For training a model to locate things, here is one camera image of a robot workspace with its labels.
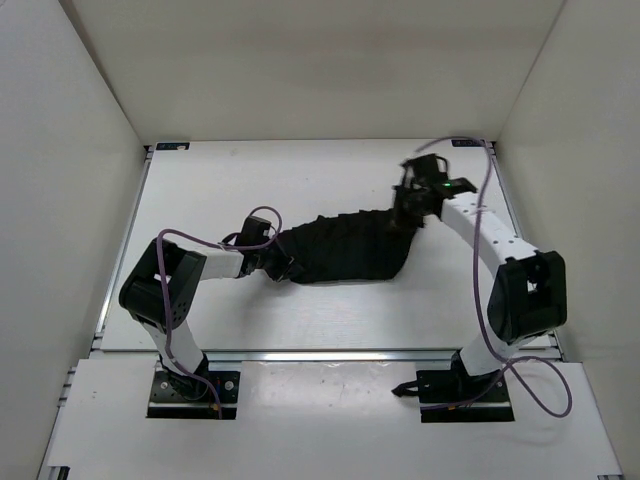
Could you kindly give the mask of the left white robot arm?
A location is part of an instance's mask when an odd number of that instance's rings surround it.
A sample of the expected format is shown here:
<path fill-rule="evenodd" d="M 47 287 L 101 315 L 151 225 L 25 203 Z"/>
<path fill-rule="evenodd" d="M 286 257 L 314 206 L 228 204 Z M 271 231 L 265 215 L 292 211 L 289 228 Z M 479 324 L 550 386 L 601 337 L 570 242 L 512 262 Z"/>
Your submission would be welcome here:
<path fill-rule="evenodd" d="M 235 280 L 256 270 L 282 281 L 300 271 L 279 240 L 281 226 L 252 212 L 238 232 L 219 242 L 167 228 L 151 240 L 121 287 L 119 304 L 152 338 L 162 367 L 188 398 L 208 389 L 206 354 L 187 316 L 199 285 Z"/>

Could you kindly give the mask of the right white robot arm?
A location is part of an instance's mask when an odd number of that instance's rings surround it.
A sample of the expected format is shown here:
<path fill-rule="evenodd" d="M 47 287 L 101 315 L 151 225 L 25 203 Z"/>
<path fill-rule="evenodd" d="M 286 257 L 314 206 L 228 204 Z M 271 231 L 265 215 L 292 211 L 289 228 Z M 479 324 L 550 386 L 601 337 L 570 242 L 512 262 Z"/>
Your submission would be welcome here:
<path fill-rule="evenodd" d="M 436 216 L 473 249 L 472 275 L 484 265 L 493 278 L 486 307 L 480 309 L 481 333 L 452 361 L 449 391 L 471 400 L 484 377 L 533 339 L 567 320 L 566 265 L 555 251 L 544 252 L 518 237 L 489 210 L 466 178 L 451 179 L 447 161 L 437 154 L 408 159 L 394 187 L 394 221 L 418 226 Z"/>

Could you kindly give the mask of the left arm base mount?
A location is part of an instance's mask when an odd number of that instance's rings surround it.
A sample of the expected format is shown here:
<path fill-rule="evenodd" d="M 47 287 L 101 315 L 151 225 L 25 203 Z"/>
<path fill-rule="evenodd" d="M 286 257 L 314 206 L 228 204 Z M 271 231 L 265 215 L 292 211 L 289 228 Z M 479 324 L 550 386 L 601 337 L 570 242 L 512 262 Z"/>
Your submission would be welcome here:
<path fill-rule="evenodd" d="M 241 372 L 216 370 L 209 366 L 209 382 L 219 402 L 204 383 L 187 377 L 179 380 L 174 372 L 158 364 L 150 387 L 146 417 L 150 419 L 235 420 Z"/>

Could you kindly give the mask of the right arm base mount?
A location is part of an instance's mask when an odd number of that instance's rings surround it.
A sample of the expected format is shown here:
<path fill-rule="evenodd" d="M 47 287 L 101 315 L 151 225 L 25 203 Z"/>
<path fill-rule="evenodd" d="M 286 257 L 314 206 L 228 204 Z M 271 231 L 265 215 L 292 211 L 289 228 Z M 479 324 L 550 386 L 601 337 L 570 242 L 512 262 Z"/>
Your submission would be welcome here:
<path fill-rule="evenodd" d="M 391 390 L 399 398 L 417 398 L 422 423 L 513 422 L 510 395 L 504 375 L 493 370 L 471 376 L 459 352 L 447 370 L 417 370 L 416 378 Z"/>

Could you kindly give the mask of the black pleated skirt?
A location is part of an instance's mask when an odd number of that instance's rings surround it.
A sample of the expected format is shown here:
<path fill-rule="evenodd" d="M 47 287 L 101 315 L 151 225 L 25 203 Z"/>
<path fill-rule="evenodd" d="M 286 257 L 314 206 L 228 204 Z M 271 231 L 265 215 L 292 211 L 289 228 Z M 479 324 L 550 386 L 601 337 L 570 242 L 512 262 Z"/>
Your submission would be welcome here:
<path fill-rule="evenodd" d="M 360 210 L 281 232 L 279 243 L 300 264 L 297 284 L 388 281 L 404 267 L 420 228 L 394 228 L 392 210 Z"/>

